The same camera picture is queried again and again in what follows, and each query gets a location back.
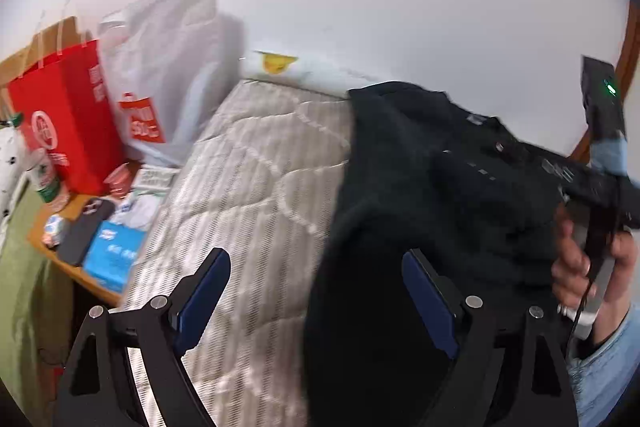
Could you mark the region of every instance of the wooden table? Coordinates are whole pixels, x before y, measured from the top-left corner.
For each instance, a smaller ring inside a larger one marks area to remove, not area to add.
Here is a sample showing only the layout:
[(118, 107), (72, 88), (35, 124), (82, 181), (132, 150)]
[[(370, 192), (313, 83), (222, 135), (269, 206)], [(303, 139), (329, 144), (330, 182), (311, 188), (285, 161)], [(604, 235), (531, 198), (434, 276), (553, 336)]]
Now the wooden table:
[[(60, 212), (60, 215), (62, 217), (66, 217), (66, 219), (75, 220), (80, 215), (82, 207), (84, 206), (86, 200), (88, 200), (89, 198), (93, 197), (86, 194), (78, 194), (77, 196), (72, 196), (71, 201), (69, 201), (69, 204), (62, 210), (62, 212)], [(86, 290), (90, 291), (98, 299), (102, 300), (110, 307), (115, 308), (116, 306), (118, 306), (120, 304), (120, 299), (122, 298), (121, 294), (112, 292), (100, 286), (97, 280), (95, 280), (87, 272), (85, 272), (81, 266), (71, 266), (70, 264), (60, 261), (60, 259), (56, 255), (56, 252), (49, 250), (49, 248), (43, 245), (41, 239), (44, 224), (47, 222), (47, 219), (49, 219), (49, 216), (51, 214), (53, 214), (53, 212), (51, 212), (47, 208), (47, 206), (43, 204), (42, 208), (38, 212), (38, 215), (36, 216), (33, 227), (31, 227), (31, 231), (29, 232), (29, 242), (40, 253), (52, 260), (53, 263), (69, 277), (71, 277), (71, 279), (76, 281)]]

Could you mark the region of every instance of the metal screw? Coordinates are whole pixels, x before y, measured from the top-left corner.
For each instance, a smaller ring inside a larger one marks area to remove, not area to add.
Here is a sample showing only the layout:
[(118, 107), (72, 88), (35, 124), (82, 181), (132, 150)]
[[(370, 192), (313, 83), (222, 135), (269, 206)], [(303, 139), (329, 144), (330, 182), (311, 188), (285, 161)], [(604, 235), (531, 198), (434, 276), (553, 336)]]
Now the metal screw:
[(100, 315), (102, 315), (103, 307), (102, 306), (94, 306), (89, 310), (89, 316), (92, 319), (97, 319)]
[(543, 312), (540, 306), (532, 306), (529, 308), (529, 315), (531, 315), (534, 319), (541, 319), (545, 316), (545, 312)]
[(151, 299), (151, 307), (155, 310), (164, 308), (166, 306), (167, 299), (164, 295), (157, 295)]
[(482, 299), (476, 295), (469, 295), (465, 299), (465, 302), (466, 302), (466, 305), (469, 306), (470, 308), (474, 308), (474, 309), (482, 308)]

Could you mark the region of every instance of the green cloth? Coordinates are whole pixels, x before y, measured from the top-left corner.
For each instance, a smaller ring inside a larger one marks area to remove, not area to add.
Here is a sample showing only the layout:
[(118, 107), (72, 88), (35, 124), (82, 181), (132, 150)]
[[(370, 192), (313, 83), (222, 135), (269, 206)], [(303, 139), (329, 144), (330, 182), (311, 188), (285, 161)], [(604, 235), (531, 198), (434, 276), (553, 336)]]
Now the green cloth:
[(27, 187), (0, 253), (0, 378), (34, 427), (50, 425), (73, 313), (71, 279), (27, 240), (41, 204)]

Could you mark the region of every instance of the blue tissue box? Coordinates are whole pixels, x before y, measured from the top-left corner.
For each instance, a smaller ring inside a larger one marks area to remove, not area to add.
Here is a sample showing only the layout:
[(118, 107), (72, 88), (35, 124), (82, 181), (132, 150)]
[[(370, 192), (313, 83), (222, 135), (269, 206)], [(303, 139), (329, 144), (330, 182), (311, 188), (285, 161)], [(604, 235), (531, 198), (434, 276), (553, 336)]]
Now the blue tissue box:
[(144, 238), (140, 230), (103, 221), (84, 259), (84, 271), (101, 286), (121, 293)]

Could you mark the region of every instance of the white plastic bag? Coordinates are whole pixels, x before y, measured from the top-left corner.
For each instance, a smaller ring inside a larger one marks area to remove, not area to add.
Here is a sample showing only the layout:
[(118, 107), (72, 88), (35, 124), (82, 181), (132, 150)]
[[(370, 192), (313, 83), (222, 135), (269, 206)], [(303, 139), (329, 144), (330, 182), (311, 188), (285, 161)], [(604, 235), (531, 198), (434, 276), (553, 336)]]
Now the white plastic bag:
[(122, 141), (181, 166), (230, 89), (216, 0), (139, 0), (98, 25)]

